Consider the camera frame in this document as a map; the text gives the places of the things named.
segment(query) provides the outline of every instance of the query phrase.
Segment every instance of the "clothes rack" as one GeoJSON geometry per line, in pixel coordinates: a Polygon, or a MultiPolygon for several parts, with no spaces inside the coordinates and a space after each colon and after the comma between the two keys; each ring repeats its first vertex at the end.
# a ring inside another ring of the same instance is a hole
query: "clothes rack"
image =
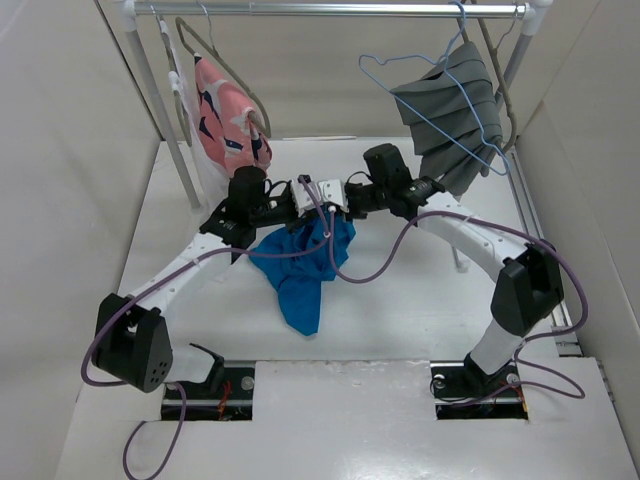
{"type": "MultiPolygon", "coordinates": [[[[469,19],[503,19],[522,21],[518,42],[507,64],[504,78],[511,85],[522,63],[531,38],[538,32],[542,20],[553,0],[533,0],[524,4],[470,4],[464,5],[464,13],[469,19]]],[[[134,60],[152,108],[164,136],[178,175],[185,189],[191,208],[201,208],[200,201],[180,152],[169,115],[160,96],[149,59],[138,34],[139,15],[246,15],[246,16],[348,16],[348,17],[417,17],[417,18],[462,18],[457,5],[450,4],[367,4],[367,3],[196,3],[196,2],[137,2],[136,0],[114,0],[120,20],[134,60]]]]}

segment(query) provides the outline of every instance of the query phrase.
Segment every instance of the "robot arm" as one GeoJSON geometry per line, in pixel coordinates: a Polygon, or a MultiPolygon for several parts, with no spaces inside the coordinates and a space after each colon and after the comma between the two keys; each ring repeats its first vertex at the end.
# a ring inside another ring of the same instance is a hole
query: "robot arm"
{"type": "MultiPolygon", "coordinates": [[[[322,204],[337,207],[349,220],[388,209],[415,222],[422,214],[438,212],[420,217],[417,226],[455,246],[496,282],[491,304],[493,320],[465,358],[460,376],[460,381],[469,385],[467,390],[481,391],[509,363],[526,334],[562,301],[557,263],[540,248],[464,221],[473,216],[472,212],[432,179],[412,179],[393,145],[374,147],[364,158],[371,184],[309,181],[309,188],[322,204]]],[[[207,277],[223,272],[238,253],[231,258],[219,254],[198,261],[198,257],[228,246],[247,249],[255,240],[256,228],[284,223],[294,229],[314,214],[313,202],[301,185],[290,182],[280,196],[270,197],[265,193],[264,172],[253,167],[238,169],[229,184],[229,197],[202,225],[193,241],[132,295],[148,290],[167,275],[175,277],[141,300],[116,324],[96,349],[93,363],[145,392],[165,381],[186,380],[217,388],[216,369],[221,357],[193,345],[172,349],[167,328],[167,322],[171,325],[173,321],[176,304],[198,289],[207,277]],[[186,271],[175,274],[180,269],[186,271]]],[[[117,295],[107,297],[100,306],[97,331],[126,302],[117,295]]]]}

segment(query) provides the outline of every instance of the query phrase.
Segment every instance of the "gray garment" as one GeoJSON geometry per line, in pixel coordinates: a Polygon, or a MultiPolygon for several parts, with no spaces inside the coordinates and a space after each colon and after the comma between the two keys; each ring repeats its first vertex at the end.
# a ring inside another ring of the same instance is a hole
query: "gray garment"
{"type": "MultiPolygon", "coordinates": [[[[493,85],[475,44],[465,43],[451,53],[447,71],[464,87],[484,128],[487,143],[500,146],[502,127],[493,85]]],[[[443,74],[444,62],[422,79],[401,85],[392,93],[411,105],[429,121],[447,132],[468,150],[490,163],[495,150],[482,143],[482,132],[460,88],[443,74]]],[[[489,170],[455,143],[396,100],[402,123],[408,125],[414,151],[422,155],[421,176],[439,181],[454,195],[467,191],[474,178],[489,170]]]]}

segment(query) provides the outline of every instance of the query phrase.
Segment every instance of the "horizontal bar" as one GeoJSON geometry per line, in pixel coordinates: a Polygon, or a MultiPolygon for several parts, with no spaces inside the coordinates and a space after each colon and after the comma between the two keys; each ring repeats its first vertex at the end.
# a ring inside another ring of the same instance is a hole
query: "horizontal bar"
{"type": "MultiPolygon", "coordinates": [[[[204,9],[195,1],[136,2],[136,15],[204,15],[204,9]]],[[[457,5],[411,5],[375,3],[202,3],[212,15],[261,16],[344,16],[344,17],[422,17],[461,18],[457,5]]],[[[523,5],[465,5],[467,18],[523,19],[531,12],[523,5]]]]}

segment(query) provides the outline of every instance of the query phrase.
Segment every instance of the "blue garment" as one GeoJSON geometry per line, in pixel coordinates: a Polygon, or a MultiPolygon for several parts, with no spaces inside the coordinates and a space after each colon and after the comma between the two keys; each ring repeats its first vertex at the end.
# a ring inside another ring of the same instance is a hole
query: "blue garment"
{"type": "MultiPolygon", "coordinates": [[[[254,252],[293,253],[302,252],[318,245],[324,238],[322,221],[316,217],[293,233],[281,228],[269,234],[254,252]]],[[[336,265],[347,261],[347,247],[356,231],[351,222],[342,217],[335,219],[333,252],[336,265]]],[[[303,335],[318,332],[320,324],[320,284],[332,281],[336,274],[329,262],[329,243],[309,255],[294,258],[249,257],[266,275],[278,292],[280,310],[286,322],[303,335]]]]}

